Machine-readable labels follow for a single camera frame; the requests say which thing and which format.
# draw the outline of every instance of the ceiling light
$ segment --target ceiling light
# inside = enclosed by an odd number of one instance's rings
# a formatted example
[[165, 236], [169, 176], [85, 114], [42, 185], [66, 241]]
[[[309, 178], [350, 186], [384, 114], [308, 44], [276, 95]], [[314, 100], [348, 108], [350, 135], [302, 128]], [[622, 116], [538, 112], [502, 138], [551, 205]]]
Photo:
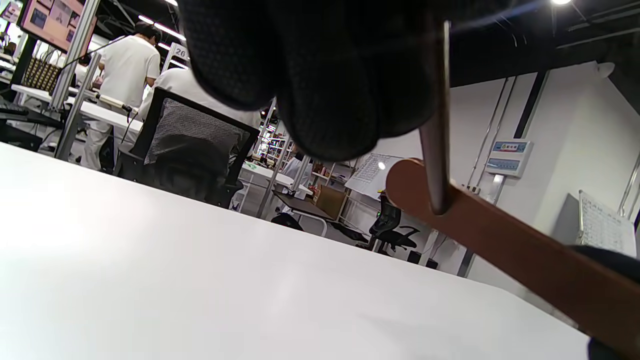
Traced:
[[171, 30], [170, 28], [167, 28], [166, 26], [164, 26], [162, 24], [158, 24], [156, 22], [156, 23], [154, 23], [154, 26], [157, 27], [158, 29], [164, 31], [165, 33], [171, 34], [171, 35], [179, 38], [182, 41], [186, 41], [187, 40], [187, 38], [184, 37], [183, 35], [176, 33], [174, 30]]
[[142, 20], [142, 21], [146, 22], [147, 24], [151, 24], [151, 25], [153, 25], [153, 24], [154, 24], [154, 21], [153, 21], [153, 20], [151, 20], [151, 19], [149, 19], [149, 18], [148, 18], [148, 17], [146, 17], [146, 16], [139, 15], [139, 16], [138, 16], [138, 19], [140, 19], [140, 20]]
[[183, 68], [183, 69], [188, 69], [188, 67], [186, 67], [184, 64], [181, 64], [175, 60], [171, 60], [169, 61], [170, 63], [174, 64], [174, 65], [178, 65], [179, 67]]
[[167, 34], [171, 34], [171, 35], [179, 38], [182, 41], [186, 41], [187, 40], [187, 38], [182, 36], [181, 34], [176, 33], [174, 30], [171, 30], [170, 28], [167, 28], [166, 26], [164, 26], [162, 24], [158, 24], [157, 22], [154, 22], [153, 20], [149, 19], [146, 16], [139, 15], [138, 18], [140, 20], [146, 22], [147, 24], [151, 24], [151, 25], [155, 26], [156, 28], [164, 31]]

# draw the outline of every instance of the paper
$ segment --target paper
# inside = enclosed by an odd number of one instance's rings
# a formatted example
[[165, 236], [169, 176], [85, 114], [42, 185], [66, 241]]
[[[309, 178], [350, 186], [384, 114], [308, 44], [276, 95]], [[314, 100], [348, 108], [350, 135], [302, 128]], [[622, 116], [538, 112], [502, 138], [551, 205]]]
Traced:
[[372, 153], [345, 186], [377, 200], [386, 187], [389, 170], [400, 160], [397, 156]]
[[636, 257], [636, 232], [633, 223], [582, 190], [579, 243]]

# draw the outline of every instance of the display screen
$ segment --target display screen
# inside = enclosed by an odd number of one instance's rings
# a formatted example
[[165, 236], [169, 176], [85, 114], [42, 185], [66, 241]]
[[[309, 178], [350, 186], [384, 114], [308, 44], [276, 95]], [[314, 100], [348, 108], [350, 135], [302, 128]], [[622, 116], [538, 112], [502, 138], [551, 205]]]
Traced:
[[[62, 51], [67, 52], [76, 33], [84, 0], [29, 0], [20, 18], [23, 31], [35, 35]], [[93, 34], [93, 18], [90, 33]], [[82, 55], [86, 53], [87, 38]]]
[[4, 20], [8, 22], [16, 23], [18, 22], [18, 17], [20, 16], [20, 6], [17, 3], [8, 3], [6, 8], [0, 14]]

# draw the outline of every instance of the electrical panel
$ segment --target electrical panel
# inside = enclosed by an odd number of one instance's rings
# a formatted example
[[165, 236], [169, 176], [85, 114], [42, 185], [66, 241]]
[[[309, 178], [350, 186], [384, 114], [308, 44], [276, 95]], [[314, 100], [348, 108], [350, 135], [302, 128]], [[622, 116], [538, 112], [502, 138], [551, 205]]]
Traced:
[[522, 177], [533, 143], [519, 139], [496, 141], [484, 170], [490, 174]]

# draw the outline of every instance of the person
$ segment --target person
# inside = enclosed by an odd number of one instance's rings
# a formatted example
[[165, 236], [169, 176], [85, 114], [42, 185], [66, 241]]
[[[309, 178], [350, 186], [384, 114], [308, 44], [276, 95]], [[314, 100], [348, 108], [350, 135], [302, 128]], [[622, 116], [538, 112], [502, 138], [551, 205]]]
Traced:
[[87, 54], [80, 58], [80, 60], [78, 60], [78, 64], [76, 66], [76, 83], [78, 87], [82, 85], [84, 79], [86, 78], [87, 66], [89, 66], [91, 58], [91, 54]]
[[243, 124], [247, 124], [256, 129], [260, 127], [260, 113], [257, 111], [240, 111], [235, 110], [222, 102], [211, 97], [207, 94], [202, 87], [198, 84], [193, 71], [191, 69], [174, 68], [163, 72], [156, 83], [151, 88], [147, 96], [145, 97], [138, 117], [144, 121], [149, 113], [149, 107], [154, 97], [154, 90], [156, 88], [163, 88], [167, 91], [173, 92], [177, 95], [185, 97], [191, 101], [195, 101], [198, 104], [204, 105], [212, 110], [215, 110], [223, 115], [226, 115], [234, 120], [238, 120]]
[[[135, 26], [134, 34], [115, 40], [102, 50], [99, 69], [103, 71], [100, 94], [116, 99], [133, 108], [142, 104], [145, 86], [154, 86], [160, 75], [160, 54], [155, 46], [162, 33], [146, 22]], [[121, 108], [100, 103], [103, 108], [129, 115]], [[87, 168], [100, 170], [99, 151], [109, 137], [111, 125], [98, 120], [91, 121], [87, 129], [84, 154], [80, 164]], [[125, 135], [124, 129], [114, 129], [116, 144]], [[134, 142], [132, 134], [127, 133], [127, 142]]]
[[[286, 164], [284, 169], [282, 170], [282, 174], [285, 176], [289, 176], [291, 179], [296, 179], [296, 175], [298, 175], [298, 169], [302, 166], [302, 160], [305, 155], [300, 151], [296, 144], [293, 144], [293, 148], [291, 149], [291, 154], [293, 157]], [[313, 170], [313, 161], [307, 164], [307, 167], [304, 169], [302, 173], [302, 178], [300, 179], [300, 185], [307, 187], [309, 185], [309, 178], [311, 177], [311, 171]]]

